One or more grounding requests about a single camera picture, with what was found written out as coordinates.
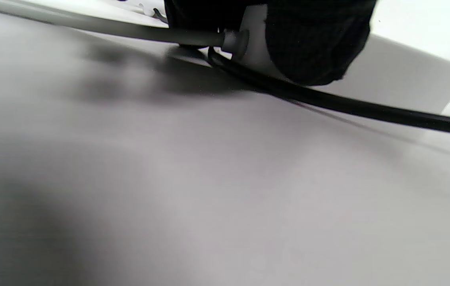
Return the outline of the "person's left hand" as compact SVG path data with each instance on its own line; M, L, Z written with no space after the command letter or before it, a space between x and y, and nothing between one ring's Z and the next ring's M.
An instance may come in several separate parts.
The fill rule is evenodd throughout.
M276 68L307 86L341 80L370 35L375 0L166 0L171 28L238 30L245 9L266 5L265 40Z

